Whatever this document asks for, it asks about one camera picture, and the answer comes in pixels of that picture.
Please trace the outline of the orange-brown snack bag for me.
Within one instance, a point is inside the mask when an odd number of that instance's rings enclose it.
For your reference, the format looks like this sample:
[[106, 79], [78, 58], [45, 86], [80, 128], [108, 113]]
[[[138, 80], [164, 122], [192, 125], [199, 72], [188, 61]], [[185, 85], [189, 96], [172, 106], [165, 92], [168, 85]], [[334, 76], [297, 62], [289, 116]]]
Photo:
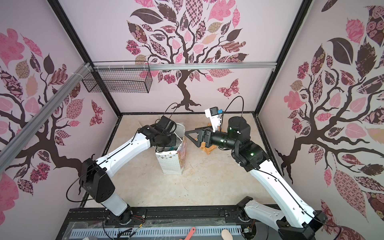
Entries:
[[209, 154], [210, 154], [213, 150], [215, 150], [216, 148], [217, 148], [217, 146], [215, 146], [215, 145], [212, 145], [212, 146], [210, 146], [210, 147], [207, 147], [205, 142], [202, 142], [202, 143], [201, 143], [201, 146], [200, 146], [200, 149], [201, 149], [202, 151], [204, 151], [207, 155], [209, 155]]

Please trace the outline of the white patterned paper gift bag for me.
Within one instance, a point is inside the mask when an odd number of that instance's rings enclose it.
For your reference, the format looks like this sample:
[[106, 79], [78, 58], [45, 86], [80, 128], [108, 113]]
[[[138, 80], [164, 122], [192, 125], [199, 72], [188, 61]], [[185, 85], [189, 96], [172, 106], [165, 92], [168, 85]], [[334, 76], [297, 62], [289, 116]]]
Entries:
[[164, 175], [179, 175], [184, 171], [187, 155], [187, 138], [185, 137], [185, 126], [177, 123], [176, 145], [174, 147], [156, 148], [156, 157]]

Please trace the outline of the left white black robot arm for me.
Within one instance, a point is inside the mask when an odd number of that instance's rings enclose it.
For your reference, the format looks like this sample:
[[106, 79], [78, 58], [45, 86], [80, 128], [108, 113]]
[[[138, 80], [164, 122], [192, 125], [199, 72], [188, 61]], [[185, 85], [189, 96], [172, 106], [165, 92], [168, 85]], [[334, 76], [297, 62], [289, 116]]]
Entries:
[[177, 124], [162, 116], [152, 125], [139, 128], [126, 143], [96, 160], [82, 163], [80, 186], [109, 210], [121, 225], [126, 225], [133, 216], [131, 207], [116, 193], [111, 178], [130, 160], [151, 147], [174, 147], [177, 143]]

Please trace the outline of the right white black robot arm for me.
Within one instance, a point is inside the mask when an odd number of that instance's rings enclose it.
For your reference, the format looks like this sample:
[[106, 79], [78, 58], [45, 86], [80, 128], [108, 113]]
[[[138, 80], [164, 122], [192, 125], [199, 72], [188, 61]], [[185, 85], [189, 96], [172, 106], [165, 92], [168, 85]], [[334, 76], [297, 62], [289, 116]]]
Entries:
[[268, 191], [279, 209], [273, 209], [251, 198], [244, 199], [240, 209], [246, 218], [258, 220], [276, 230], [283, 240], [313, 240], [327, 221], [322, 211], [306, 204], [279, 174], [268, 154], [251, 140], [251, 127], [242, 117], [232, 117], [226, 132], [215, 124], [186, 131], [185, 136], [197, 147], [217, 146], [231, 150], [232, 158]]

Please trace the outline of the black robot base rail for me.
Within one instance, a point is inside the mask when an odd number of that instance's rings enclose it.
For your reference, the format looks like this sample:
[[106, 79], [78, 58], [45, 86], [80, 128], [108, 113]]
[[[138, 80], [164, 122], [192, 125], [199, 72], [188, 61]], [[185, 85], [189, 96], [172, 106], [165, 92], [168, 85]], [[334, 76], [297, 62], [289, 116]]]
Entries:
[[58, 240], [65, 240], [73, 229], [136, 228], [127, 239], [133, 240], [141, 228], [240, 226], [243, 240], [279, 240], [278, 232], [258, 220], [246, 220], [236, 205], [188, 207], [133, 207], [133, 216], [126, 225], [105, 208], [76, 208], [69, 210], [58, 233]]

